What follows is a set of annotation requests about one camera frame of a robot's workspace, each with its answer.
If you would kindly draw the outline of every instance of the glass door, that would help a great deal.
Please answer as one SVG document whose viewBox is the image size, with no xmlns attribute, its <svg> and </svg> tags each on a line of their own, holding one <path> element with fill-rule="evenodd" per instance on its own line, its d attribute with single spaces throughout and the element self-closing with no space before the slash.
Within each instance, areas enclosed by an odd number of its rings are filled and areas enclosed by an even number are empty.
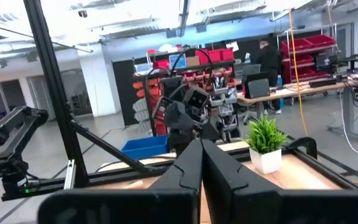
<svg viewBox="0 0 358 224">
<path fill-rule="evenodd" d="M 52 101 L 44 77 L 31 77 L 30 87 L 35 101 L 35 106 L 39 109 L 48 111 L 49 120 L 55 119 L 55 111 L 53 110 Z"/>
</svg>

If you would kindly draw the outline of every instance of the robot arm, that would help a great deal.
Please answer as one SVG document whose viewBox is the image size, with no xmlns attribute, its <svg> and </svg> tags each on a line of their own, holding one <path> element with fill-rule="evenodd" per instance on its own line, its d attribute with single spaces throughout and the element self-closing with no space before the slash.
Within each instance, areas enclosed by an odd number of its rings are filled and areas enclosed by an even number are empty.
<svg viewBox="0 0 358 224">
<path fill-rule="evenodd" d="M 0 153 L 0 178 L 2 177 L 4 188 L 4 179 L 11 181 L 18 177 L 25 178 L 28 164 L 22 161 L 22 152 L 35 130 L 45 124 L 47 120 L 47 111 L 27 106 L 13 109 L 11 113 L 0 120 L 0 146 L 6 143 L 14 129 L 18 130 L 6 149 Z"/>
</svg>

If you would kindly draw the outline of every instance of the floor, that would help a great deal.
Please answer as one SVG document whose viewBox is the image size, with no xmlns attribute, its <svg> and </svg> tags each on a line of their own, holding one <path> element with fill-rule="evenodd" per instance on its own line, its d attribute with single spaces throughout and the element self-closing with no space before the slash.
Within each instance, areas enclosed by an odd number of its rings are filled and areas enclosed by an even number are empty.
<svg viewBox="0 0 358 224">
<path fill-rule="evenodd" d="M 340 134 L 330 133 L 326 129 L 327 124 L 341 120 L 339 98 L 335 94 L 330 94 L 327 97 L 322 95 L 307 97 L 303 100 L 303 112 L 308 133 L 312 138 L 316 139 L 318 150 L 348 165 L 350 168 L 358 170 L 358 155 L 351 151 L 345 137 Z M 95 120 L 90 117 L 82 117 L 79 120 L 83 126 L 120 149 L 127 140 L 141 138 L 147 134 L 138 132 L 135 127 L 115 129 L 122 122 L 120 116 L 108 116 Z M 277 116 L 277 126 L 295 138 L 305 135 L 298 104 L 284 107 L 283 113 Z M 244 134 L 247 133 L 248 128 L 248 126 L 242 126 Z M 78 139 L 88 172 L 94 172 L 102 163 L 115 160 L 107 152 L 97 146 L 93 146 L 83 137 L 79 136 Z M 358 141 L 351 142 L 353 147 L 358 150 Z M 30 164 L 29 172 L 31 174 L 43 178 L 63 177 L 65 175 L 64 168 L 67 163 L 67 157 L 56 122 L 47 123 L 37 130 L 30 143 L 28 143 L 23 156 L 24 160 Z M 346 171 L 325 159 L 320 158 L 320 160 L 337 172 Z M 353 181 L 358 181 L 355 176 L 349 176 L 349 178 Z M 2 193 L 3 189 L 0 180 L 0 196 Z M 43 195 L 3 203 L 0 199 L 0 223 L 35 223 L 37 207 L 45 197 L 47 196 Z"/>
</svg>

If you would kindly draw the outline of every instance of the workbench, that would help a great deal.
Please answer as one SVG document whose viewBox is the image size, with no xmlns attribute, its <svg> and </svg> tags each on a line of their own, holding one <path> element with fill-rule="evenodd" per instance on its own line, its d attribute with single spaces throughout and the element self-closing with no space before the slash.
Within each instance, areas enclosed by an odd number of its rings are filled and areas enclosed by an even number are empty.
<svg viewBox="0 0 358 224">
<path fill-rule="evenodd" d="M 322 93 L 324 91 L 330 91 L 330 90 L 343 90 L 342 92 L 342 98 L 343 98 L 343 116 L 344 116 L 344 122 L 345 122 L 345 129 L 346 133 L 350 138 L 356 138 L 358 139 L 358 133 L 354 131 L 354 105 L 352 101 L 352 94 L 351 94 L 351 88 L 348 86 L 357 86 L 358 81 L 351 80 L 349 77 L 349 80 L 347 81 L 347 85 L 345 85 L 343 82 L 338 82 L 335 85 L 327 85 L 327 86 L 321 86 L 317 88 L 311 88 L 309 86 L 309 82 L 300 82 L 300 95 L 306 96 L 306 95 L 313 95 L 317 93 Z M 288 98 L 288 97 L 297 97 L 298 96 L 298 90 L 296 87 L 296 83 L 287 84 L 283 86 L 284 88 L 281 90 L 277 90 L 276 92 L 271 92 L 270 96 L 260 97 L 260 98 L 245 98 L 242 93 L 237 94 L 237 101 L 243 105 L 256 105 L 256 118 L 259 118 L 263 115 L 264 112 L 264 106 L 263 101 L 272 101 L 276 99 L 281 98 Z M 340 131 L 340 133 L 343 132 L 342 129 L 337 128 L 337 126 L 328 126 L 328 131 Z"/>
<path fill-rule="evenodd" d="M 242 141 L 242 142 L 235 142 L 229 144 L 222 144 L 218 147 L 226 152 L 235 151 L 239 149 L 242 149 L 245 153 L 248 152 L 248 157 L 245 159 L 245 161 L 242 161 L 242 164 L 283 189 L 321 189 L 321 190 L 358 189 L 358 187 L 350 183 L 345 178 L 341 177 L 339 174 L 323 166 L 316 159 L 313 159 L 309 155 L 306 155 L 304 152 L 301 152 L 299 150 L 283 153 L 282 167 L 280 168 L 280 170 L 271 174 L 263 175 L 260 172 L 258 172 L 258 170 L 251 164 L 249 158 L 249 150 L 248 150 L 249 146 L 246 142 Z M 172 159 L 174 159 L 176 154 L 173 152 L 168 154 L 162 154 L 159 156 L 172 157 Z M 167 160 L 169 159 L 150 158 L 140 161 L 143 164 L 154 164 Z M 126 164 L 120 162 L 117 164 L 106 166 L 100 171 L 122 169 L 126 167 L 127 167 Z M 148 188 L 156 180 L 158 180 L 158 178 L 159 177 L 140 179 L 143 181 L 142 188 Z M 101 186 L 93 187 L 93 189 L 122 189 L 136 181 L 139 180 L 130 181 L 130 182 L 121 182 L 118 184 L 101 185 Z M 203 189 L 201 193 L 200 217 L 201 217 L 201 223 L 210 223 L 208 204 Z"/>
</svg>

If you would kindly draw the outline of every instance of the black metal frame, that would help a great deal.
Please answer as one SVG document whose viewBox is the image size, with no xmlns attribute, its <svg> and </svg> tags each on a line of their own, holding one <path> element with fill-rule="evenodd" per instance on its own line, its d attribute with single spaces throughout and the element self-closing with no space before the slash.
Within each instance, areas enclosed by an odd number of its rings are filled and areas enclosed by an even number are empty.
<svg viewBox="0 0 358 224">
<path fill-rule="evenodd" d="M 74 160 L 76 164 L 75 187 L 92 187 L 102 184 L 113 184 L 116 182 L 162 175 L 170 167 L 170 165 L 172 165 L 173 160 L 156 163 L 152 166 L 144 166 L 140 162 L 133 161 L 129 157 L 125 156 L 119 149 L 98 138 L 86 128 L 81 127 L 75 122 L 75 119 L 72 118 L 70 109 L 67 105 L 67 99 L 65 97 L 56 55 L 50 40 L 40 0 L 24 0 L 24 6 L 34 34 L 35 44 L 37 46 L 45 80 L 47 82 L 48 90 L 55 110 L 58 126 L 62 134 L 63 143 L 67 152 L 67 158 L 68 160 Z M 87 173 L 80 144 L 76 135 L 77 133 L 89 139 L 91 142 L 95 143 L 112 156 L 117 157 L 129 167 L 106 172 L 97 172 L 92 174 Z M 346 189 L 358 189 L 358 186 L 352 184 L 339 174 L 320 164 L 304 152 L 294 149 L 288 151 L 288 153 L 294 154 L 296 157 L 300 158 L 303 162 L 322 173 L 334 183 Z M 309 153 L 311 155 L 316 155 L 316 148 L 310 149 Z M 238 161 L 247 161 L 250 159 L 248 149 L 237 149 L 228 152 L 228 154 L 235 157 Z M 64 182 L 64 178 L 40 180 L 39 184 L 27 189 L 25 193 L 23 192 L 22 194 L 16 195 L 4 194 L 2 196 L 2 200 L 14 200 L 17 198 L 52 193 L 63 189 Z"/>
</svg>

